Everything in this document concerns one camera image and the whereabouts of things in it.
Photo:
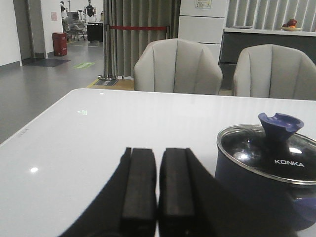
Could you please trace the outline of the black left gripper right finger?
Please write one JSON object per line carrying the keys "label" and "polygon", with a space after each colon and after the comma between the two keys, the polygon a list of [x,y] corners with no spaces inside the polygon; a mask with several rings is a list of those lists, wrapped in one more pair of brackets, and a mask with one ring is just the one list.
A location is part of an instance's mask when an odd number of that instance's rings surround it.
{"label": "black left gripper right finger", "polygon": [[162,237],[235,237],[234,198],[189,149],[167,148],[160,165]]}

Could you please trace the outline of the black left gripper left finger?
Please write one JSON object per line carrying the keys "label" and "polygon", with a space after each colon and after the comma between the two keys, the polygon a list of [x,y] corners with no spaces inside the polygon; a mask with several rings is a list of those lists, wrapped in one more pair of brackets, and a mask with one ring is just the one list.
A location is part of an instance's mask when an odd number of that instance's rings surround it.
{"label": "black left gripper left finger", "polygon": [[157,168],[151,149],[126,148],[116,170],[64,237],[153,237]]}

